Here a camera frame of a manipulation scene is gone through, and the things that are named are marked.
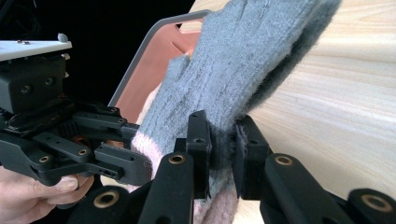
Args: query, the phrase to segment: finger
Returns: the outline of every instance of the finger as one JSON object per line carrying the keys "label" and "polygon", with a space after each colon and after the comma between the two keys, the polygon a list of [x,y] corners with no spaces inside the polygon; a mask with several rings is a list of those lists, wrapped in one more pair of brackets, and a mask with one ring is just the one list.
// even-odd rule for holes
{"label": "finger", "polygon": [[35,181],[33,178],[20,175],[0,167],[0,187],[7,192],[1,195],[2,200],[11,200],[12,202],[24,202],[26,200],[49,197],[72,191],[78,187],[78,179],[75,175],[62,177],[61,181],[53,187],[48,187]]}
{"label": "finger", "polygon": [[93,178],[93,176],[77,175],[78,186],[82,187],[90,178]]}
{"label": "finger", "polygon": [[78,178],[75,175],[63,176],[61,181],[52,187],[45,186],[40,182],[35,181],[32,187],[30,187],[30,197],[29,195],[26,195],[27,196],[26,199],[51,197],[55,195],[64,194],[66,192],[74,191],[77,188],[78,188]]}
{"label": "finger", "polygon": [[48,215],[54,207],[55,205],[48,204],[45,201],[40,200],[28,212],[24,213],[20,217],[8,221],[7,223],[32,223],[33,221],[39,220],[40,218]]}
{"label": "finger", "polygon": [[66,204],[66,203],[75,203],[81,200],[85,194],[88,192],[90,187],[93,184],[93,177],[90,177],[86,180],[85,184],[81,186],[78,190],[73,192],[69,192],[66,194],[50,197],[47,199],[47,203],[49,204]]}

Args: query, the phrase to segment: black background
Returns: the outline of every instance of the black background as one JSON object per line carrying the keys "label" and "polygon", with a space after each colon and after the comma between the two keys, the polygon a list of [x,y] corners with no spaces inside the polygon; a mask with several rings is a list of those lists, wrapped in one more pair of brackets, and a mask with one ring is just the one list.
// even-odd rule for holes
{"label": "black background", "polygon": [[[188,13],[193,0],[15,0],[0,24],[2,40],[57,40],[73,48],[64,92],[107,105],[149,28],[158,20]],[[101,186],[95,177],[92,189]],[[65,223],[72,209],[34,222]]]}

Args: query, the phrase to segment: wooden surface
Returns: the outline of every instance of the wooden surface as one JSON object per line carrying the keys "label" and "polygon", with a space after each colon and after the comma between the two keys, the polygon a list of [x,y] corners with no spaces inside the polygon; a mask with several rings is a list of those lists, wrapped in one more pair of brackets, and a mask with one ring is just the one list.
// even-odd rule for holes
{"label": "wooden surface", "polygon": [[[226,2],[196,0],[191,11]],[[319,42],[250,115],[275,152],[299,159],[326,190],[345,198],[371,188],[396,198],[396,1],[345,0]],[[262,223],[258,206],[242,201],[234,223]]]}

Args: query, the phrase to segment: human hand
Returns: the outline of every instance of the human hand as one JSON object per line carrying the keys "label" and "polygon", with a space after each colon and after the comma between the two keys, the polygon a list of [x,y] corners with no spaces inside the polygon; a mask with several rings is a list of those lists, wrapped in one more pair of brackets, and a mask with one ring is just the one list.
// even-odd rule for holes
{"label": "human hand", "polygon": [[0,167],[0,223],[31,223],[57,204],[74,203],[87,193],[93,177],[68,175],[52,187]]}

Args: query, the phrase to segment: pink fabric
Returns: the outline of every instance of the pink fabric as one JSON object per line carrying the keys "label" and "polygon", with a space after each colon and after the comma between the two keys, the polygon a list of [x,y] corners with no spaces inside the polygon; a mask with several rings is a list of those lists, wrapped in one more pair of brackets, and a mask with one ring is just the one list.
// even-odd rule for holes
{"label": "pink fabric", "polygon": [[225,186],[215,197],[203,222],[205,224],[233,223],[238,199],[236,190],[231,185]]}
{"label": "pink fabric", "polygon": [[136,136],[132,140],[132,145],[142,154],[151,159],[152,174],[151,179],[157,174],[163,154],[157,144],[151,138],[137,131]]}

